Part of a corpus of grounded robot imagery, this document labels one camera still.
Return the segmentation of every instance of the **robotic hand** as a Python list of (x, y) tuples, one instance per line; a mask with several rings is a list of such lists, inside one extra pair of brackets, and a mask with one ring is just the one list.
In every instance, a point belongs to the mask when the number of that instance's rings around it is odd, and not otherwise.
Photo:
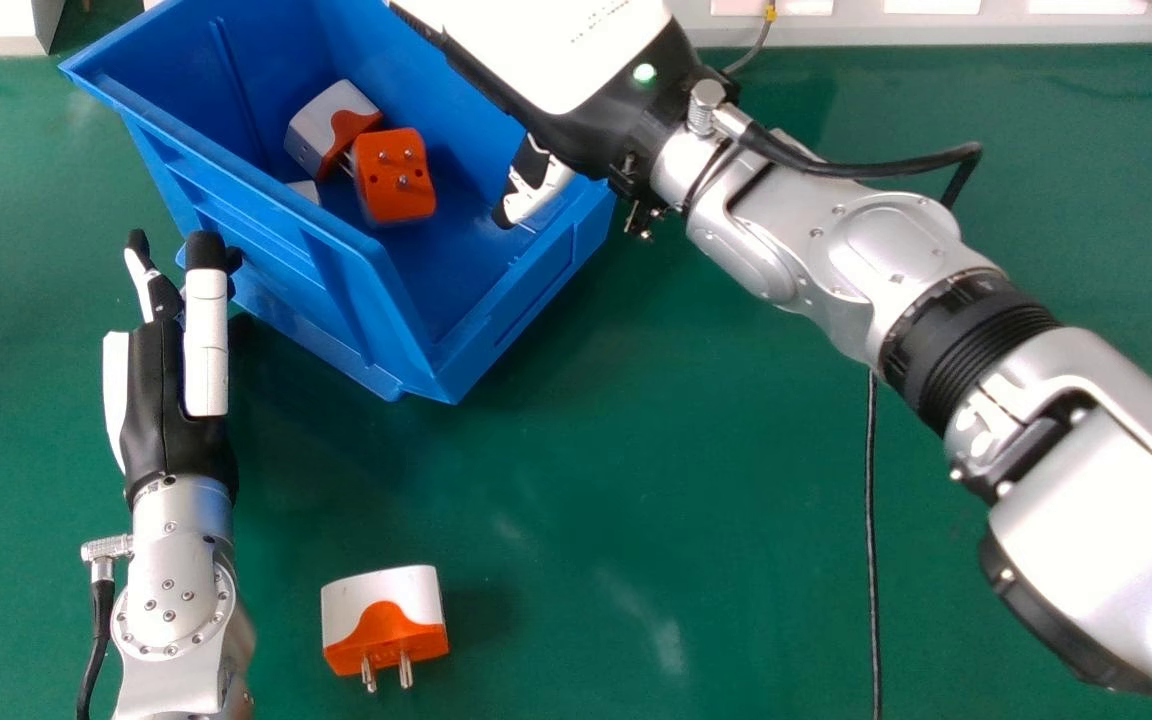
[[(218, 234), (191, 234), (184, 300), (150, 260), (145, 233), (132, 233), (124, 260), (143, 324), (105, 338), (104, 395), (132, 533), (82, 547), (94, 642), (78, 719), (88, 720), (109, 637), (123, 659), (116, 720), (247, 719), (256, 637), (234, 574), (238, 471), (225, 429), (229, 274), (238, 256)], [(120, 558), (131, 562), (115, 600)]]
[[(1079, 679), (1152, 694), (1146, 374), (1016, 290), (943, 205), (842, 179), (742, 113), (662, 0), (389, 7), (520, 120), (547, 167), (635, 200), (632, 232), (676, 210), (741, 286), (895, 387), (991, 507), (993, 591)], [(522, 195), (513, 219), (556, 192)]]

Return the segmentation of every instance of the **metal prong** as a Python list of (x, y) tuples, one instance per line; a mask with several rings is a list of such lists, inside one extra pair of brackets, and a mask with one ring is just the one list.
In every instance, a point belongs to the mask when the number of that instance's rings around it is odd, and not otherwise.
[(404, 691), (410, 691), (412, 688), (412, 659), (406, 650), (397, 657), (397, 683)]
[(376, 694), (376, 674), (371, 670), (370, 657), (362, 659), (362, 684), (366, 685), (367, 692)]

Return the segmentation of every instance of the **blue plastic bin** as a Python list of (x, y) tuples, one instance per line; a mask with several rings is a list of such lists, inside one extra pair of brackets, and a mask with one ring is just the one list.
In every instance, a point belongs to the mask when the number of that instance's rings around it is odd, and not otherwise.
[[(169, 0), (61, 69), (123, 115), (182, 234), (241, 247), (238, 305), (387, 400), (458, 402), (607, 238), (585, 179), (492, 223), (524, 131), (381, 0)], [(365, 232), (285, 187), (287, 123), (340, 78), (424, 135), (433, 219)]]

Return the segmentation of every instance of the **green tabletop surface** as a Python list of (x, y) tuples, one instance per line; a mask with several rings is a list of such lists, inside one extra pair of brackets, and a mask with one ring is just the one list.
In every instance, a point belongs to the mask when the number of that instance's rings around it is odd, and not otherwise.
[[(58, 54), (0, 60), (1, 719), (73, 717), (78, 546), (129, 529), (100, 393), (101, 336), (138, 321), (128, 229), (180, 279), (122, 122), (56, 70), (129, 13), (70, 3)], [(1152, 374), (1152, 46), (774, 50), (742, 79), (833, 159), (982, 141), (968, 241)], [(616, 228), (462, 406), (387, 404), (259, 324), (233, 356), (259, 719), (869, 717), (865, 370), (677, 219)], [(877, 502), (887, 717), (1151, 719), (992, 596), (986, 507), (890, 389)], [(369, 697), (323, 660), (319, 589), (396, 564), (438, 566), (452, 652)], [(96, 717), (119, 680), (109, 655)]]

